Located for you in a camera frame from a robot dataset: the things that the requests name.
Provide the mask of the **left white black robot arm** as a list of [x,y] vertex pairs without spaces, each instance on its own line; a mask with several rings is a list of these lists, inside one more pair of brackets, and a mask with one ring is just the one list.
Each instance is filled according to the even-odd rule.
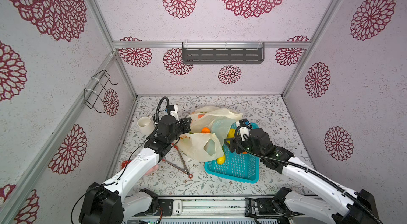
[[180,140],[190,132],[191,118],[179,119],[178,108],[164,96],[157,105],[155,127],[146,140],[131,154],[127,165],[102,184],[94,182],[79,198],[82,203],[81,224],[125,224],[140,213],[163,215],[159,197],[148,189],[129,193],[138,181],[155,167]]

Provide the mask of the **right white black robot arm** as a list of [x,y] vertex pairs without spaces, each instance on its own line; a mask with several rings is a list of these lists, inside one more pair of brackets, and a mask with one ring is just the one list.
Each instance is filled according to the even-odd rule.
[[247,199],[246,215],[258,224],[263,219],[308,216],[325,224],[380,224],[376,202],[366,190],[356,192],[310,168],[289,150],[274,145],[268,133],[246,120],[236,122],[233,135],[224,139],[229,150],[258,157],[268,168],[296,180],[318,199],[281,188],[273,197]]

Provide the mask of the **orange tangerine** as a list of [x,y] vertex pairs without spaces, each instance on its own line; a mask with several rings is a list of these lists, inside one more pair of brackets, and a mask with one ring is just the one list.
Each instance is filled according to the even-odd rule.
[[208,127],[204,127],[204,128],[201,130],[201,132],[207,134],[207,133],[211,133],[211,130],[210,130]]

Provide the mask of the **yellow lemon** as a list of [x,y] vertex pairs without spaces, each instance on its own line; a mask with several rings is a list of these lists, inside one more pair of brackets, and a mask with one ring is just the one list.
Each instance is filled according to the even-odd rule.
[[225,160],[226,160],[226,156],[223,155],[223,156],[217,158],[216,161],[217,161],[217,164],[218,164],[218,165],[223,165],[223,164],[225,163]]

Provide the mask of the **yellow banana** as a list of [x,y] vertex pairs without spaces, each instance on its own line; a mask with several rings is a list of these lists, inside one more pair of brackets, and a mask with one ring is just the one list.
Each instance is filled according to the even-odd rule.
[[235,137],[235,129],[231,128],[227,134],[227,143],[231,143],[231,140]]

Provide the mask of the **cream printed plastic bag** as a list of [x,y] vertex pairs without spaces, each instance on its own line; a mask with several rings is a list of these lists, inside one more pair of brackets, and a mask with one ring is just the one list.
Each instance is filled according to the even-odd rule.
[[208,162],[224,156],[224,139],[232,125],[243,119],[243,114],[226,107],[206,106],[188,118],[191,118],[190,132],[180,136],[177,146],[189,158]]

